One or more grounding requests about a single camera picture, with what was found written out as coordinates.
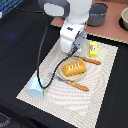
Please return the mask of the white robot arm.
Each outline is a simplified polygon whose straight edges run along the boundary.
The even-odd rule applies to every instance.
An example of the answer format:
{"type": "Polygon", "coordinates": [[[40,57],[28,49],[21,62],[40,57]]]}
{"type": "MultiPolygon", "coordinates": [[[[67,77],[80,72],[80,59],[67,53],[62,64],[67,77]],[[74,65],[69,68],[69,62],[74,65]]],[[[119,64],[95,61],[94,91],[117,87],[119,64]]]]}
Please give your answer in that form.
{"type": "Polygon", "coordinates": [[[86,35],[86,21],[92,0],[38,0],[40,8],[49,16],[64,18],[60,30],[61,50],[69,53],[73,43],[80,47],[78,38],[86,35]]]}

